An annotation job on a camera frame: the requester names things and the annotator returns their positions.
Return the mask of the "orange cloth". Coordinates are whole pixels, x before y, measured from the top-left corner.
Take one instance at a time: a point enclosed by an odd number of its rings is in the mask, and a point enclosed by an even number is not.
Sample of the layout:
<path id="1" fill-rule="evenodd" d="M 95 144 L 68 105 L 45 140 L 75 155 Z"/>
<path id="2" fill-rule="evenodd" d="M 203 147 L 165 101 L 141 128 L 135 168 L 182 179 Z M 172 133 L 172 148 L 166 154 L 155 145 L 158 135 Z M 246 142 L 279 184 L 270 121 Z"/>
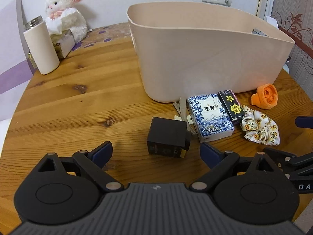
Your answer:
<path id="1" fill-rule="evenodd" d="M 251 96 L 251 104 L 269 110 L 277 105 L 278 97 L 276 87 L 268 83 L 257 88 L 256 93 Z"/>

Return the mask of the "black small box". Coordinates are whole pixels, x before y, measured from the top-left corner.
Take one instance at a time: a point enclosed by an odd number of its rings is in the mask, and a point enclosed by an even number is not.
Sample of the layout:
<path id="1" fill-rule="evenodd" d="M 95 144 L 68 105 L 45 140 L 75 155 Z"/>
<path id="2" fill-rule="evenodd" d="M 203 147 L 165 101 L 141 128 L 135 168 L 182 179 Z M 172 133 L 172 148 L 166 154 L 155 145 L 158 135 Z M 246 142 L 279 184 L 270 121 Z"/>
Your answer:
<path id="1" fill-rule="evenodd" d="M 183 159 L 191 136 L 186 121 L 153 117 L 147 138 L 148 153 Z"/>

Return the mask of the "floral white yellow scrunchie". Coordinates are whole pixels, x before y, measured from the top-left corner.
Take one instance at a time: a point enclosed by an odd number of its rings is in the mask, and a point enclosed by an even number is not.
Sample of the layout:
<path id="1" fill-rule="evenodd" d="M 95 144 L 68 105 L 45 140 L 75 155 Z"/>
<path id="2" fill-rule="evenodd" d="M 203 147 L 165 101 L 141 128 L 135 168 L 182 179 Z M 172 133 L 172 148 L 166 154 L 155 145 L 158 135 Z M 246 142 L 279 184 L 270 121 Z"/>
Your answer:
<path id="1" fill-rule="evenodd" d="M 280 145 L 278 125 L 268 115 L 242 105 L 245 115 L 240 127 L 246 133 L 245 138 L 251 142 L 269 146 Z"/>

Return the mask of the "black box yellow stars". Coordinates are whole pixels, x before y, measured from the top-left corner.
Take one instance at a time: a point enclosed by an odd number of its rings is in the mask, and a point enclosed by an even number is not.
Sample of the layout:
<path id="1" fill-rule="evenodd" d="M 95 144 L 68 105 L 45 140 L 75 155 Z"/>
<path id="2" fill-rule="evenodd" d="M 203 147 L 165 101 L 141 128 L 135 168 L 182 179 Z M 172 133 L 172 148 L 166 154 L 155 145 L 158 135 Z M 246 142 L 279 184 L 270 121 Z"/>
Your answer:
<path id="1" fill-rule="evenodd" d="M 245 116 L 245 112 L 240 106 L 240 103 L 232 90 L 219 91 L 218 97 L 220 98 L 233 125 L 239 124 Z"/>

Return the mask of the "blue white patterned tissue pack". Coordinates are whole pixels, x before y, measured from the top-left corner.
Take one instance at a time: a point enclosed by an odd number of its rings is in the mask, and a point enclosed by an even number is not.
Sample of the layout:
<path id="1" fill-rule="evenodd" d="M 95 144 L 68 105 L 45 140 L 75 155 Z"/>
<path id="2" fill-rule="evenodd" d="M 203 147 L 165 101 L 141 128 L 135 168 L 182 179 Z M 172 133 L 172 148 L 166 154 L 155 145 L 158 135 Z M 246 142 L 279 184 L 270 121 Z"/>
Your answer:
<path id="1" fill-rule="evenodd" d="M 189 97 L 187 105 L 201 143 L 233 134 L 234 125 L 217 94 Z"/>

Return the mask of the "beige hair clip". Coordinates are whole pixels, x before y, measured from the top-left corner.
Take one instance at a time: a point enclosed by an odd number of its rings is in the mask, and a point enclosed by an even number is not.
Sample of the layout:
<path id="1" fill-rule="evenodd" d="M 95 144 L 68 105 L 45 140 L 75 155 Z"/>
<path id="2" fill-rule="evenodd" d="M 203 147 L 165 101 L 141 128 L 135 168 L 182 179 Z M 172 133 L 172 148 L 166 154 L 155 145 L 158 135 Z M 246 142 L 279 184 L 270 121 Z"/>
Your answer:
<path id="1" fill-rule="evenodd" d="M 193 121 L 191 115 L 187 114 L 187 100 L 185 97 L 180 97 L 178 102 L 174 102 L 173 106 L 175 107 L 179 116 L 175 116 L 175 120 L 181 120 L 187 122 L 187 130 L 192 134 L 196 135 L 196 131 L 193 128 Z"/>

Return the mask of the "purple white board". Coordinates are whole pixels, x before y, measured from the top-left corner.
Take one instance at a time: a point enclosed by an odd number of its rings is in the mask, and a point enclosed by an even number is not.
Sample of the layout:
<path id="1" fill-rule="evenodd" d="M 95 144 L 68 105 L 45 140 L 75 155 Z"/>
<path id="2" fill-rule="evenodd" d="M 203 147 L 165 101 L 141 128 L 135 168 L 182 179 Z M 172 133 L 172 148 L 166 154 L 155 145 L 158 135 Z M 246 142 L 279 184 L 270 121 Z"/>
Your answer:
<path id="1" fill-rule="evenodd" d="M 1 9 L 1 120 L 13 117 L 35 69 L 28 58 L 21 0 Z"/>

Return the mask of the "white phone stand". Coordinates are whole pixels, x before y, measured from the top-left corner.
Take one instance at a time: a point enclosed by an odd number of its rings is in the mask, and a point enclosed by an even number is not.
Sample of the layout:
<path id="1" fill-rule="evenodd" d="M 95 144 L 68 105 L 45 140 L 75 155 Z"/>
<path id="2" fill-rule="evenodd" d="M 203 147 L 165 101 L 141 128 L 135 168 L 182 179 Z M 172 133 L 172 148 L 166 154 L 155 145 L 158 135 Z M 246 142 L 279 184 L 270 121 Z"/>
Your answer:
<path id="1" fill-rule="evenodd" d="M 277 28 L 277 29 L 279 28 L 277 21 L 270 16 L 266 17 L 266 22 L 269 23 L 270 25 L 272 25 L 273 27 Z"/>

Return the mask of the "cream thermos bottle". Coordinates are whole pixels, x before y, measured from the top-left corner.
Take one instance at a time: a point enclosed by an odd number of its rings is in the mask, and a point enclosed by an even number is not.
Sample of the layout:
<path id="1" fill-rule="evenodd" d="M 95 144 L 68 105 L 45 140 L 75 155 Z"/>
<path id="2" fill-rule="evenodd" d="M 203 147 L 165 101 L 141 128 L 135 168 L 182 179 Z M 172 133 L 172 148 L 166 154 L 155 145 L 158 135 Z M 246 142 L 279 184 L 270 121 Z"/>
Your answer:
<path id="1" fill-rule="evenodd" d="M 41 74 L 49 74 L 58 68 L 59 58 L 42 16 L 38 16 L 27 22 L 23 34 L 34 62 Z"/>

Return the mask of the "beige plastic storage basket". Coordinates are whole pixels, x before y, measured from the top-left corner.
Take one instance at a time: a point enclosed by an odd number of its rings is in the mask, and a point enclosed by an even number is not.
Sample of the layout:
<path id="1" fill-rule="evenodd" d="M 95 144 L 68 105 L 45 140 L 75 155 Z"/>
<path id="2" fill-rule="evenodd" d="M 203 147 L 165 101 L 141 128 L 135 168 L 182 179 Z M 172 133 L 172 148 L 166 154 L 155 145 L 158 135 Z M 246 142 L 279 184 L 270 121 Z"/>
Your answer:
<path id="1" fill-rule="evenodd" d="M 151 2 L 127 10 L 146 94 L 158 102 L 274 83 L 294 40 L 231 7 Z"/>

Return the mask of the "tissue box with tissue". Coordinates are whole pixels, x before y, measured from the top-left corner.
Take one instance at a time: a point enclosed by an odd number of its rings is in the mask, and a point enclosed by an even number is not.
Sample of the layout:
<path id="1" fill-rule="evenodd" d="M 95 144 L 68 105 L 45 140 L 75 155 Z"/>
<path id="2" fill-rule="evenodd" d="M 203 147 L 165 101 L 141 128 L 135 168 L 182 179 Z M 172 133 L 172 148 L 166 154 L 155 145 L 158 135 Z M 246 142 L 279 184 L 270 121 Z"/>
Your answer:
<path id="1" fill-rule="evenodd" d="M 48 32 L 57 56 L 60 60 L 66 58 L 75 45 L 74 36 L 70 30 L 76 22 L 78 10 L 75 8 L 65 9 L 61 16 L 55 19 L 45 19 Z"/>

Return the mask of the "white plush lamb toy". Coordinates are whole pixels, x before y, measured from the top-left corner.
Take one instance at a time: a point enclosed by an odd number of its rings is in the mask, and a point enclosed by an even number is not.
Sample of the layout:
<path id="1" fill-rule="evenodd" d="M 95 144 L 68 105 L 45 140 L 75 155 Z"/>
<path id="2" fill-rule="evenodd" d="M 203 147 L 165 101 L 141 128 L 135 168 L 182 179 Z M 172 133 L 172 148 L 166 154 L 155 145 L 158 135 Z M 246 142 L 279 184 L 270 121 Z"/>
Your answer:
<path id="1" fill-rule="evenodd" d="M 75 4 L 82 0 L 46 0 L 45 19 L 50 35 L 62 34 L 70 30 L 75 43 L 87 35 L 87 24 L 84 16 L 76 9 Z"/>

